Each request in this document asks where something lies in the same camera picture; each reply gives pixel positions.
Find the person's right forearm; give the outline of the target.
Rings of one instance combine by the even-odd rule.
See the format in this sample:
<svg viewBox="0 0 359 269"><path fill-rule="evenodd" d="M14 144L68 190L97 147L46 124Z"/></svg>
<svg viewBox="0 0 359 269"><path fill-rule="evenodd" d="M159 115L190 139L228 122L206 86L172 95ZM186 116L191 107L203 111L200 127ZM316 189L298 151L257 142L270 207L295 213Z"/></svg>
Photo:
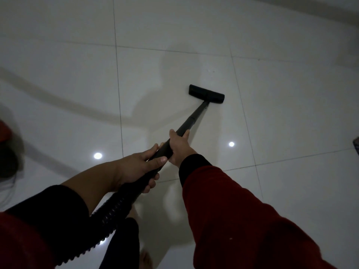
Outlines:
<svg viewBox="0 0 359 269"><path fill-rule="evenodd" d="M202 155L179 168L195 269L337 269L296 224Z"/></svg>

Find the person's right hand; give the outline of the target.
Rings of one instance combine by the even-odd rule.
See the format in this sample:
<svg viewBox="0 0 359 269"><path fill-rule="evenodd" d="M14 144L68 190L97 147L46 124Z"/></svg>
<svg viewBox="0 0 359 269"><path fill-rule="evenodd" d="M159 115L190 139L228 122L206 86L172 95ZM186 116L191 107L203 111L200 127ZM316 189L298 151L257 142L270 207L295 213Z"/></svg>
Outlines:
<svg viewBox="0 0 359 269"><path fill-rule="evenodd" d="M176 146L170 146L173 154L168 161L178 168L180 168L185 158L192 154L197 154L197 152L189 145L189 135L190 130L186 130L183 136L178 136L178 144Z"/></svg>

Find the black vacuum floor nozzle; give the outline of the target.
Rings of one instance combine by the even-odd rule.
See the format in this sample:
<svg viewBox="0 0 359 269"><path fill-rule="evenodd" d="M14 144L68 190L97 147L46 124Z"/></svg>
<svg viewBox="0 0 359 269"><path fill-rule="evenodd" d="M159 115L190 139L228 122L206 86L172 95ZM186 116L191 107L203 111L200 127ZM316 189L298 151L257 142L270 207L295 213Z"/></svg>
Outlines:
<svg viewBox="0 0 359 269"><path fill-rule="evenodd" d="M197 99L217 104L222 104L225 99L224 94L204 89L195 85L189 85L188 94Z"/></svg>

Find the person's left forearm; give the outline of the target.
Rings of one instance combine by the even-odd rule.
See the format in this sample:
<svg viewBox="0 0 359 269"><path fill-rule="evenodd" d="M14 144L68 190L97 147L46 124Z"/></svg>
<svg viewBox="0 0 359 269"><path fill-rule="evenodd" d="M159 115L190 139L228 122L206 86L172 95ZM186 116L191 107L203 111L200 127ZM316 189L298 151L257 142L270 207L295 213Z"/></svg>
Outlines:
<svg viewBox="0 0 359 269"><path fill-rule="evenodd" d="M32 227L53 252L80 240L101 199L122 184L116 162L96 165L5 211Z"/></svg>

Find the person's left hand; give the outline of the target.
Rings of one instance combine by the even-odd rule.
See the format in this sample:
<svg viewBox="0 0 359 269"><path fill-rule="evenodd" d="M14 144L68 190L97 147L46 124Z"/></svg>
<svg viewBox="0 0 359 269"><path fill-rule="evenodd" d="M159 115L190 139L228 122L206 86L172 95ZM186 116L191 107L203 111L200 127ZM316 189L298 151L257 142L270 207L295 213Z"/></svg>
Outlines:
<svg viewBox="0 0 359 269"><path fill-rule="evenodd" d="M145 157L153 156L159 148L163 146L163 142L155 144L152 148L126 156L122 159L111 162L113 168L112 190L118 190L122 185L133 183L141 178L144 173Z"/></svg>

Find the black vacuum wand tube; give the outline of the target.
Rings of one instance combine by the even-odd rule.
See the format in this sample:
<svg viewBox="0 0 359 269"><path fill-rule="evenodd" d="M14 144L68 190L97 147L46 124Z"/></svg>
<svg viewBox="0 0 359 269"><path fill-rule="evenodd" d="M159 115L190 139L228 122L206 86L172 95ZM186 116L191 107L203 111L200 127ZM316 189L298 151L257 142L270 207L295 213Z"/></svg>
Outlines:
<svg viewBox="0 0 359 269"><path fill-rule="evenodd" d="M196 123L197 119L200 117L202 112L208 107L209 101L204 101L179 127L176 131L178 136L183 136L187 130L190 130L192 126ZM173 155L173 151L170 148L169 144L170 140L167 140L164 145L157 150L157 152L149 158L149 160L153 160L156 158L166 157L170 158ZM119 199L122 204L130 204L133 203L138 196L142 193L142 191L148 185L150 179L152 179L159 171L161 167L151 170L144 174L137 181L129 184L125 184L120 188L121 198Z"/></svg>

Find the person's bare foot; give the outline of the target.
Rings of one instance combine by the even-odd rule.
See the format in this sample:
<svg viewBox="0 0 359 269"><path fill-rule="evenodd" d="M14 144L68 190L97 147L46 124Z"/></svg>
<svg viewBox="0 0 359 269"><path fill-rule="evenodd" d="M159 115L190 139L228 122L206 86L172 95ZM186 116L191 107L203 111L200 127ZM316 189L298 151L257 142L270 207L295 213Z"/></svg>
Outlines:
<svg viewBox="0 0 359 269"><path fill-rule="evenodd" d="M153 269L153 261L150 253L145 249L140 252L139 269Z"/></svg>

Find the person's black trouser leg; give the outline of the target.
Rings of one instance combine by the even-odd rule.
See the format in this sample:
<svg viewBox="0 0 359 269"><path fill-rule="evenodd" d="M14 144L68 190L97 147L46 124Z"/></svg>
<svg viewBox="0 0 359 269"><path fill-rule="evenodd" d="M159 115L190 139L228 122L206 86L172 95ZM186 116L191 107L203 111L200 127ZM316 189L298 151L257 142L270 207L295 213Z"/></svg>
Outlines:
<svg viewBox="0 0 359 269"><path fill-rule="evenodd" d="M99 269L139 269L139 226L126 218L115 231Z"/></svg>

